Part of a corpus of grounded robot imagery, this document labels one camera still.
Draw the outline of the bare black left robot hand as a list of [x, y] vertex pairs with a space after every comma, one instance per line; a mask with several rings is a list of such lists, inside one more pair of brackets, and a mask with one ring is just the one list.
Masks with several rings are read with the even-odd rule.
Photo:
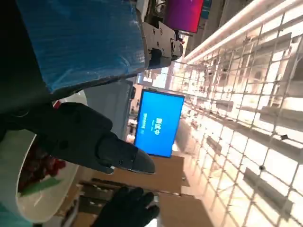
[[125, 0], [0, 3], [0, 136], [28, 130], [53, 157], [106, 174], [153, 174], [140, 148], [81, 103], [53, 102], [83, 89], [167, 67], [183, 54], [175, 31], [142, 22]]

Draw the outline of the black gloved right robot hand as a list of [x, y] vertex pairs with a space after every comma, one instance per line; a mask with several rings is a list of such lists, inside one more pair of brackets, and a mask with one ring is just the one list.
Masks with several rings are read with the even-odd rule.
[[140, 187], [121, 187], [102, 208], [93, 227], [144, 227], [157, 218], [160, 208], [151, 205], [152, 192], [145, 193]]

